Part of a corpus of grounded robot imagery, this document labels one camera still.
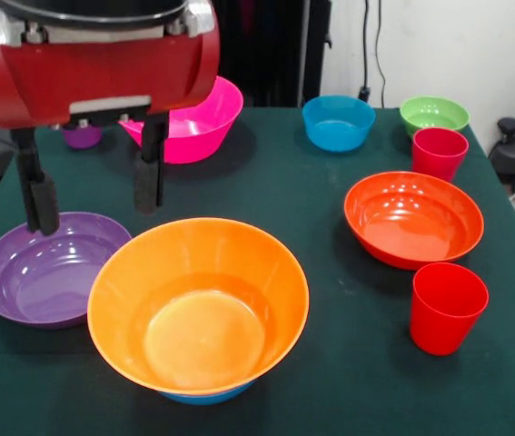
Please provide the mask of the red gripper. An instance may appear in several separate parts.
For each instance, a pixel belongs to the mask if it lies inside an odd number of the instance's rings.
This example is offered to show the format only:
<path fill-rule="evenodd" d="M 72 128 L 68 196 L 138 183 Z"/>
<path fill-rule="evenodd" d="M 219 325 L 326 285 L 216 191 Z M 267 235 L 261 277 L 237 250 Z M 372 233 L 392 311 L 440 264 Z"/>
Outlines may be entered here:
<path fill-rule="evenodd" d="M 208 96 L 219 56 L 210 6 L 187 6 L 169 25 L 114 32 L 33 25 L 0 9 L 0 127 L 14 129 L 28 231 L 49 236 L 60 225 L 30 127 L 154 114 L 144 120 L 134 168 L 135 209 L 152 214 L 163 204 L 166 112 Z"/>

